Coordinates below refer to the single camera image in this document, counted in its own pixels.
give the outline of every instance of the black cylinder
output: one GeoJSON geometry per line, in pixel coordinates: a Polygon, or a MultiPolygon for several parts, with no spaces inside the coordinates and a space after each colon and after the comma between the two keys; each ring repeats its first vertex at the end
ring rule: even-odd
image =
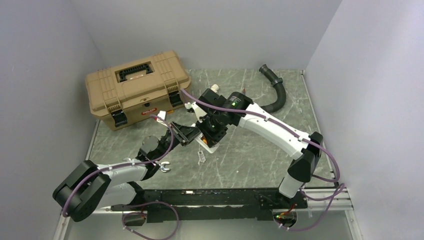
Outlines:
{"type": "Polygon", "coordinates": [[[277,100],[274,103],[260,107],[268,113],[274,113],[280,110],[286,103],[287,95],[286,89],[283,86],[283,79],[279,79],[279,77],[271,69],[269,69],[266,64],[259,68],[259,72],[265,75],[271,84],[273,84],[273,87],[277,93],[277,100]]]}

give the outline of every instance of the table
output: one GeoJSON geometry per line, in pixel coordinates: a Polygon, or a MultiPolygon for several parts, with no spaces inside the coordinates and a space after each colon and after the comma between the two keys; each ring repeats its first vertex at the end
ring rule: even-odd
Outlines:
{"type": "MultiPolygon", "coordinates": [[[[257,69],[188,69],[187,72],[191,77],[191,93],[195,97],[217,84],[218,93],[224,97],[245,88],[245,94],[260,106],[277,99],[275,89],[257,69]]],[[[282,109],[272,115],[303,132],[319,132],[302,71],[277,69],[274,72],[283,78],[287,101],[282,109]]],[[[183,107],[168,114],[166,120],[189,126],[196,121],[196,116],[186,112],[183,107]]],[[[117,131],[110,130],[100,122],[89,159],[96,164],[113,164],[123,158],[134,158],[145,137],[154,135],[160,138],[166,130],[165,126],[151,119],[117,131]]],[[[277,187],[292,162],[276,145],[241,127],[229,126],[216,152],[208,153],[203,149],[205,162],[199,161],[198,151],[202,149],[195,141],[185,147],[177,146],[162,160],[171,163],[167,165],[171,171],[158,171],[152,178],[139,184],[144,189],[277,187]]],[[[330,170],[329,162],[322,154],[315,174],[330,178],[330,170]]],[[[307,187],[332,186],[333,183],[315,178],[307,184],[307,187]]]]}

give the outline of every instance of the gray wall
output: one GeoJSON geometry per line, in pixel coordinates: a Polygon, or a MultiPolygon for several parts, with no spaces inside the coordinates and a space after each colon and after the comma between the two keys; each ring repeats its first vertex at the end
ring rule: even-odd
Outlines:
{"type": "Polygon", "coordinates": [[[71,0],[110,66],[175,50],[187,68],[305,69],[341,0],[71,0]]]}
{"type": "Polygon", "coordinates": [[[0,238],[53,237],[53,190],[87,153],[84,76],[102,59],[67,0],[0,7],[0,238]]]}
{"type": "Polygon", "coordinates": [[[364,239],[424,239],[424,2],[344,0],[306,68],[364,239]]]}

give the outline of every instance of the toolbox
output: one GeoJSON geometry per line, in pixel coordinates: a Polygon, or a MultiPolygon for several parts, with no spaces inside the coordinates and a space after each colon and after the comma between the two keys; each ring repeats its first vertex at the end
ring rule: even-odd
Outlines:
{"type": "Polygon", "coordinates": [[[174,51],[161,52],[87,75],[91,113],[118,130],[159,111],[184,106],[181,89],[191,80],[174,51]]]}

